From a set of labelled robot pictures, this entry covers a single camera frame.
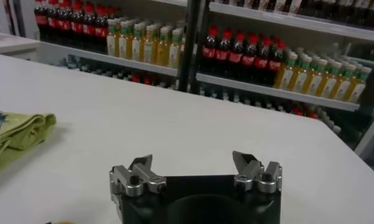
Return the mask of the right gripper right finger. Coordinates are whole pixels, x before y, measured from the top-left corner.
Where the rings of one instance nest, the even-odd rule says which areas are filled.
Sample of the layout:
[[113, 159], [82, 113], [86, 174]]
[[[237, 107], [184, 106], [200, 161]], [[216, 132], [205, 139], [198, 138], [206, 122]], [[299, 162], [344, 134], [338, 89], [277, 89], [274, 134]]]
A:
[[238, 174], [234, 186], [242, 192], [251, 191], [255, 186], [259, 192], [274, 194], [282, 190], [283, 168], [278, 162], [270, 161], [265, 167], [252, 154], [232, 152]]

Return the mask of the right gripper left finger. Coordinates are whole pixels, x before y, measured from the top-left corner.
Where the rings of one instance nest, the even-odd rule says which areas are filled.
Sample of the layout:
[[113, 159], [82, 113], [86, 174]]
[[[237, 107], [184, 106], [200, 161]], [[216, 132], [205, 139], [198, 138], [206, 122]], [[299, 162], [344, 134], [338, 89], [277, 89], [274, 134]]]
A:
[[123, 165], [113, 166], [109, 171], [110, 193], [139, 197], [147, 189], [154, 194], [161, 194], [167, 188], [167, 180], [151, 171], [152, 154], [135, 158], [126, 168]]

